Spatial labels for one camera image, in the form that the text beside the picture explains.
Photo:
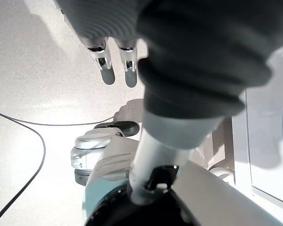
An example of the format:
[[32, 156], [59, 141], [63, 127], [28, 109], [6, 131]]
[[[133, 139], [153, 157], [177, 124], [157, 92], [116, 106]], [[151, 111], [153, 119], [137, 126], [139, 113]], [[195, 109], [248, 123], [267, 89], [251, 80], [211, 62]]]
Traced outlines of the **dark left robot hand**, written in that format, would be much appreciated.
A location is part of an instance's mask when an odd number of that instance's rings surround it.
[[86, 226], [279, 226], [281, 222], [190, 161], [206, 135], [265, 85], [283, 46], [283, 0], [58, 0], [81, 42], [107, 69], [105, 40], [134, 60], [145, 86], [141, 139], [113, 138], [85, 187]]

